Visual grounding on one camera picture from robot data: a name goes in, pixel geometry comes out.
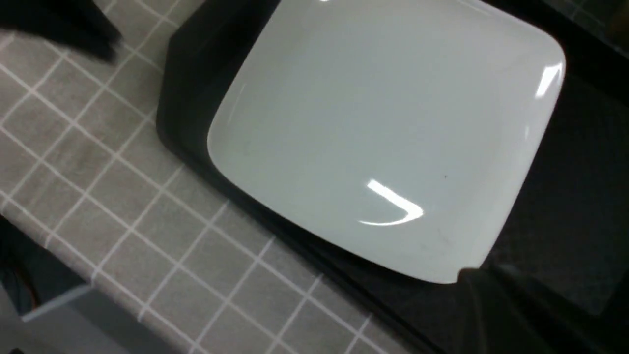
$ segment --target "black object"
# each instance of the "black object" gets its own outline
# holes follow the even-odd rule
[[[459,273],[460,354],[628,353],[619,328],[510,266]]]
[[[120,32],[92,0],[0,0],[0,28],[67,45],[108,62]]]
[[[0,285],[20,316],[82,284],[78,275],[0,215]]]
[[[539,0],[490,0],[553,35],[567,57],[557,107],[488,263],[533,275],[600,314],[629,268],[629,65]],[[279,0],[203,4],[169,43],[157,114],[162,142],[423,353],[454,353],[464,308],[436,285],[356,257],[265,208],[207,152],[216,109]]]

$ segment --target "glossy ceramic surface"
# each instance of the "glossy ceramic surface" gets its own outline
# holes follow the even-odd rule
[[[494,244],[564,71],[555,40],[479,1],[283,1],[209,155],[309,232],[450,283]]]

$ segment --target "white grid line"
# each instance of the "white grid line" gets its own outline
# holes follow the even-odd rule
[[[317,287],[317,285],[319,285],[319,283],[321,282],[322,278],[323,278],[323,274],[319,274],[319,276],[316,277],[312,285],[310,285],[310,288],[308,288],[308,290],[306,291],[306,294],[308,295],[312,294],[312,292],[315,291],[315,288]],[[291,315],[288,317],[288,319],[282,326],[282,329],[280,329],[277,336],[273,339],[273,343],[271,343],[271,346],[269,347],[269,349],[267,349],[265,354],[270,354],[273,351],[273,349],[277,347],[280,339],[284,336],[284,333],[286,333],[288,328],[292,325],[292,322],[295,320],[295,318],[297,317],[297,315],[299,314],[299,312],[304,307],[307,301],[308,301],[307,297],[304,296],[301,298],[301,301],[299,301],[299,303],[297,304],[297,307],[295,307],[295,310],[293,310]]]
[[[220,316],[221,313],[223,313],[223,311],[225,310],[225,307],[227,307],[227,305],[231,302],[232,298],[234,297],[234,295],[236,295],[236,293],[240,290],[240,288],[242,287],[242,285],[245,283],[245,281],[247,280],[247,278],[249,277],[249,274],[251,274],[253,272],[253,270],[255,269],[255,267],[257,266],[257,264],[260,262],[260,260],[262,259],[263,255],[267,252],[267,250],[271,247],[271,244],[273,244],[273,240],[275,239],[275,237],[271,237],[268,241],[267,244],[264,246],[264,248],[262,248],[262,250],[260,251],[260,253],[256,256],[256,258],[254,259],[253,263],[251,263],[251,265],[249,266],[249,268],[246,270],[245,274],[242,275],[242,277],[240,278],[240,280],[238,281],[238,283],[236,283],[236,285],[234,286],[234,288],[231,290],[231,292],[227,295],[227,297],[225,298],[225,301],[223,301],[223,303],[221,304],[221,307],[218,308],[218,310],[216,311],[216,313],[212,316],[212,318],[208,321],[207,325],[205,325],[205,327],[203,328],[203,330],[201,331],[201,334],[199,334],[199,336],[196,338],[196,340],[194,341],[194,346],[190,349],[188,354],[192,354],[195,348],[200,348],[201,345],[199,344],[201,342],[201,340],[203,339],[203,337],[205,337],[205,335],[208,333],[208,331],[210,330],[210,328],[212,327],[212,325],[216,322],[216,320],[218,319],[218,316]]]
[[[169,19],[167,16],[170,15],[170,12],[172,12],[172,10],[179,4],[179,1],[181,0],[177,0],[175,1],[175,3],[173,4],[173,6],[170,7],[170,9],[168,9],[168,11],[166,11],[163,15],[160,14],[159,12],[155,11],[153,8],[151,8],[149,5],[143,3],[140,0],[134,0],[138,5],[140,5],[141,7],[143,7],[145,10],[147,10],[147,12],[149,12],[150,14],[154,15],[155,17],[159,18],[161,21],[164,22],[168,22],[173,26],[179,27],[179,25],[177,23],[174,23],[171,19]]]
[[[186,261],[186,259],[188,258],[188,256],[190,256],[190,254],[194,251],[194,248],[196,247],[197,244],[199,244],[199,242],[201,242],[201,240],[203,239],[203,237],[205,236],[205,234],[209,231],[210,228],[210,224],[213,224],[215,222],[215,220],[223,213],[223,211],[227,208],[227,205],[229,205],[229,201],[226,201],[225,203],[223,203],[223,205],[218,209],[218,211],[216,211],[215,215],[212,217],[212,219],[209,221],[208,225],[205,225],[203,227],[203,230],[201,230],[201,232],[199,233],[199,235],[194,239],[194,241],[192,242],[192,244],[188,247],[188,249],[186,250],[186,252],[184,253],[183,256],[181,256],[181,258],[179,258],[179,261],[177,261],[175,263],[175,265],[172,267],[172,269],[170,270],[170,272],[168,274],[166,274],[166,276],[164,277],[164,279],[162,280],[162,282],[157,286],[157,288],[155,288],[155,290],[153,291],[153,293],[148,297],[148,300],[146,302],[146,304],[142,307],[142,309],[140,310],[140,313],[138,315],[138,321],[142,320],[142,317],[144,316],[144,313],[146,312],[146,310],[148,309],[148,307],[150,306],[150,304],[153,302],[153,300],[157,297],[157,295],[159,294],[159,292],[161,291],[161,289],[166,285],[166,283],[170,280],[170,278],[175,274],[175,272],[177,272],[178,269],[181,268],[183,262]]]
[[[371,320],[371,316],[373,314],[369,314],[369,316],[367,316],[367,318],[365,318],[365,321],[362,323],[362,325],[360,326],[360,328],[358,329],[358,334],[362,335],[362,332],[365,330],[365,328],[367,327],[367,325],[369,324],[369,321]],[[350,344],[347,346],[347,349],[345,350],[345,354],[350,354],[354,348],[354,346],[356,345],[356,343],[358,343],[359,340],[359,336],[355,335],[354,338],[352,339],[352,341],[350,342]]]
[[[2,41],[0,41],[0,51],[2,51],[9,44],[11,44],[13,40],[15,40],[15,31],[11,31],[11,33],[7,37],[5,37],[4,39],[2,39]]]
[[[131,144],[131,141],[133,141],[133,138],[135,138],[136,135],[138,135],[141,131],[141,129],[144,127],[144,124],[139,124],[139,126],[131,133],[131,135],[129,136],[129,138],[125,141],[125,143],[120,147],[120,149],[118,150],[118,152],[116,152],[115,155],[111,156],[109,158],[109,161],[105,164],[105,166],[102,168],[102,170],[100,172],[98,172],[98,174],[96,175],[96,177],[94,178],[94,180],[92,181],[92,183],[90,183],[90,185],[85,189],[85,192],[81,195],[81,197],[79,198],[79,200],[72,206],[72,208],[70,208],[70,210],[68,210],[67,213],[65,213],[65,215],[59,220],[59,222],[57,223],[57,226],[55,227],[55,229],[53,230],[55,233],[57,233],[59,231],[59,229],[61,228],[61,226],[63,225],[63,223],[79,208],[79,205],[87,198],[87,196],[92,192],[92,190],[94,189],[94,187],[96,186],[96,184],[101,180],[101,178],[105,175],[105,173],[107,173],[107,171],[109,171],[109,168],[116,162],[117,157],[120,157],[120,152],[124,151],[124,149]]]
[[[22,85],[22,87],[24,87],[27,90],[27,94],[22,97],[22,100],[19,100],[19,102],[17,102],[13,107],[11,107],[9,113],[6,114],[6,116],[4,117],[4,120],[1,122],[2,124],[0,124],[0,127],[4,128],[4,123],[6,122],[7,119],[9,119],[9,117],[11,116],[11,114],[13,112],[15,112],[15,110],[18,109],[18,107],[24,103],[30,96],[34,96],[36,93],[36,90],[52,75],[52,73],[57,70],[57,68],[59,67],[59,65],[61,65],[61,63],[64,61],[63,55],[60,55],[59,58],[57,58],[57,61],[55,61],[55,63],[48,68],[48,70],[46,71],[46,73],[44,73],[44,75],[42,76],[42,78],[40,78],[37,83],[35,83],[35,85],[33,85],[33,87],[29,86],[28,84],[26,84],[24,81],[22,81],[22,79],[19,78],[19,76],[17,76],[16,74],[14,74],[12,71],[10,71],[6,66],[4,66],[4,64],[0,64],[0,69],[2,71],[4,71],[7,75],[11,76],[12,79],[14,79],[15,81],[17,81],[20,85]],[[68,131],[68,128],[66,128],[66,130],[64,130],[64,132],[57,138],[57,140],[55,140],[53,142],[53,144],[43,153],[42,155],[42,159],[45,158],[53,149],[54,146],[60,141],[61,137],[63,135],[65,135],[65,133]],[[13,195],[15,195],[15,193],[22,187],[22,185],[24,185],[24,183],[28,180],[28,178],[30,178],[30,176],[33,174],[33,172],[36,170],[36,168],[39,166],[39,161],[37,161],[32,167],[31,169],[26,172],[26,174],[24,175],[24,177],[22,177],[22,179],[18,182],[17,185],[15,185],[15,187],[13,187],[13,190],[11,190],[11,193],[9,193],[9,197],[13,197]]]
[[[108,9],[113,7],[113,3],[110,4],[108,6]],[[112,73],[111,77],[109,77],[109,79],[104,83],[104,84],[100,84],[100,88],[98,89],[98,91],[96,91],[96,93],[94,94],[94,96],[92,96],[92,98],[87,102],[87,104],[85,105],[85,107],[79,112],[79,114],[76,116],[76,118],[74,119],[75,122],[78,122],[85,114],[86,112],[90,109],[90,107],[94,104],[94,102],[96,102],[96,100],[102,95],[102,93],[105,91],[106,88],[109,87],[109,85],[111,84],[111,82],[113,81],[113,79],[116,77],[116,75],[118,75],[118,73],[120,72],[120,70],[122,70],[123,66],[129,62],[129,60],[131,59],[130,55],[129,57],[126,58],[126,60],[123,60],[122,63],[114,70],[114,72]],[[62,60],[64,58],[67,57],[67,52],[62,54]],[[126,149],[126,147],[131,144],[131,141],[133,141],[133,139],[136,137],[136,135],[138,135],[140,133],[140,131],[142,130],[142,128],[144,127],[144,124],[138,124],[138,126],[136,127],[136,129],[131,133],[131,135],[127,138],[127,140],[122,144],[122,146],[120,146],[118,148],[117,151],[114,151],[112,156],[110,157],[109,161],[107,162],[107,164],[102,168],[102,170],[96,175],[96,177],[94,178],[94,180],[92,180],[92,183],[90,183],[90,185],[85,189],[85,192],[81,195],[81,197],[79,198],[79,200],[72,206],[72,208],[70,208],[70,210],[68,210],[68,212],[59,220],[59,222],[57,223],[57,226],[55,227],[55,229],[53,230],[54,233],[57,233],[59,228],[61,227],[61,225],[65,222],[65,220],[67,220],[70,215],[72,215],[75,210],[79,207],[79,205],[86,199],[87,195],[90,194],[90,192],[92,192],[92,190],[94,189],[94,187],[96,186],[96,184],[101,180],[101,178],[105,175],[105,173],[109,170],[109,168],[116,162],[116,160],[120,160],[121,158],[121,153]],[[46,247],[48,246],[48,242],[50,242],[50,237],[46,240]]]
[[[9,116],[11,116],[13,112],[17,110],[22,103],[24,103],[24,101],[28,100],[29,97],[31,97],[31,93],[27,91],[24,96],[22,96],[11,108],[9,108],[9,110],[4,114],[4,117],[0,117],[0,125],[3,125],[9,119]]]
[[[175,177],[177,176],[177,173],[179,171],[179,169],[177,171],[175,171],[175,173],[172,174],[172,176],[170,176],[170,178],[166,181],[166,183],[164,183],[163,186],[160,187],[160,189],[158,190],[158,192],[155,194],[155,196],[153,197],[153,199],[148,203],[148,205],[144,208],[144,210],[142,211],[142,213],[140,213],[140,215],[135,219],[135,221],[133,221],[131,223],[131,225],[128,226],[126,232],[124,235],[122,235],[122,237],[120,237],[118,239],[118,241],[114,244],[114,246],[109,250],[109,252],[107,252],[107,254],[105,255],[105,257],[98,263],[98,267],[94,270],[94,273],[92,274],[92,281],[94,281],[94,279],[96,278],[96,276],[99,273],[102,273],[103,271],[103,266],[107,263],[107,261],[109,261],[109,259],[112,257],[112,255],[118,250],[118,248],[120,247],[120,245],[129,238],[129,236],[131,234],[136,234],[139,235],[139,233],[135,232],[135,228],[138,226],[138,224],[142,221],[142,219],[144,218],[145,215],[148,214],[148,212],[150,211],[150,209],[153,207],[153,205],[155,205],[155,203],[157,203],[157,200],[164,194],[164,189],[166,189],[168,187],[168,185],[170,184],[170,182],[172,182]],[[171,262],[176,262],[172,259],[172,257],[168,257],[170,259]]]

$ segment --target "black tray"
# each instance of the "black tray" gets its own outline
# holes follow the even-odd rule
[[[209,125],[279,0],[205,2],[169,43],[157,130],[212,186],[425,353],[451,353],[453,285],[402,276],[266,209],[226,180]],[[629,61],[538,0],[491,0],[553,35],[567,76],[526,181],[487,263],[510,263],[599,314],[629,268]]]

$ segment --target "white square plate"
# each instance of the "white square plate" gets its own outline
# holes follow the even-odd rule
[[[260,203],[392,270],[455,282],[493,246],[565,72],[475,0],[284,0],[208,134]]]

